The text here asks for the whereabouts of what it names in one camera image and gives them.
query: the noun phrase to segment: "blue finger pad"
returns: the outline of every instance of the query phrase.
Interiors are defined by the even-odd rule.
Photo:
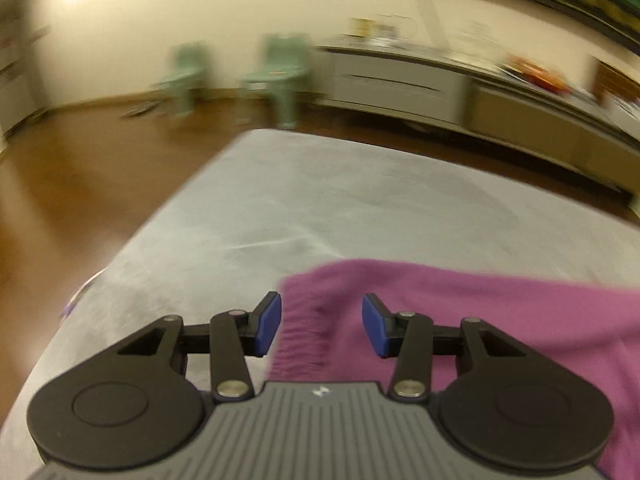
[[[269,351],[273,338],[280,326],[282,316],[282,298],[279,294],[271,300],[271,303],[260,316],[258,330],[255,336],[255,356],[262,357]]]
[[[385,319],[367,296],[362,300],[362,322],[376,354],[387,357],[389,341],[385,335]]]

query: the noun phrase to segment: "cabinet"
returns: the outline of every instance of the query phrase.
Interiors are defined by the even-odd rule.
[[[20,58],[15,22],[0,22],[0,71]]]
[[[458,124],[467,78],[428,65],[334,54],[328,99]]]
[[[640,153],[621,142],[593,133],[586,139],[586,159],[579,170],[640,193]]]
[[[465,126],[568,165],[575,165],[581,140],[590,134],[572,118],[487,88],[473,92]]]
[[[6,74],[0,77],[0,129],[3,132],[35,111],[36,105],[26,76]]]

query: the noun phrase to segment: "baseboard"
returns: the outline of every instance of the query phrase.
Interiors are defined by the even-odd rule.
[[[151,101],[158,99],[160,92],[153,90],[149,92],[140,92],[138,94],[124,94],[116,96],[98,97],[96,99],[88,99],[87,101],[78,101],[75,103],[68,103],[66,105],[55,106],[51,109],[52,112],[66,112],[70,110],[81,110],[83,108],[95,108],[103,106],[117,106],[141,103],[144,101]]]
[[[203,92],[205,99],[237,99],[238,88],[207,88]],[[318,94],[314,92],[299,92],[298,99],[302,103],[311,103],[316,100]],[[50,111],[66,112],[70,110],[82,110],[84,108],[96,108],[118,105],[129,105],[142,103],[144,101],[153,101],[161,99],[162,93],[159,90],[151,90],[149,92],[140,92],[137,94],[124,94],[115,96],[98,97],[96,99],[88,99],[87,101],[78,101],[66,105],[53,107]]]

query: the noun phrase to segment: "gray bed sheet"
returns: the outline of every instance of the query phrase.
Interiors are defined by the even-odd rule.
[[[62,324],[0,433],[0,478],[41,465],[25,418],[51,378],[163,316],[207,322],[338,258],[640,285],[640,230],[482,171],[344,140],[254,130],[207,164]],[[206,356],[188,377],[205,388]],[[255,383],[268,357],[249,359]]]

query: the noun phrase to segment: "white wall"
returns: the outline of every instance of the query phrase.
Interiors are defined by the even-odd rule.
[[[172,44],[205,40],[214,85],[231,88],[255,63],[265,32],[346,32],[350,17],[413,18],[413,41],[431,43],[423,16],[431,0],[27,0],[28,27],[50,26],[35,44],[52,105],[147,90]],[[588,84],[592,56],[640,79],[640,58],[558,12],[525,0],[433,0],[448,33],[469,20],[490,25],[513,51]]]

